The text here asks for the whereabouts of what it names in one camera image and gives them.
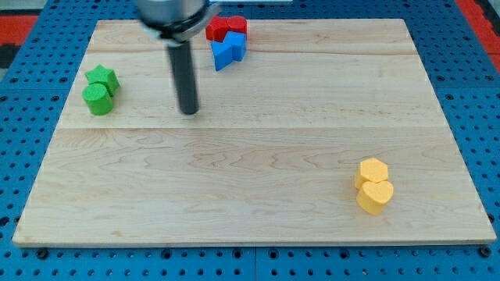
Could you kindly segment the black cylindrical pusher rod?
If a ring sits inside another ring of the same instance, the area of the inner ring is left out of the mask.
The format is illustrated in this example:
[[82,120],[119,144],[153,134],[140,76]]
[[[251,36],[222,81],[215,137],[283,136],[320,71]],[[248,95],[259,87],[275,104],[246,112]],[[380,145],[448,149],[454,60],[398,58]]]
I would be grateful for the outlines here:
[[191,42],[167,48],[179,110],[194,115],[199,110],[198,90],[193,66]]

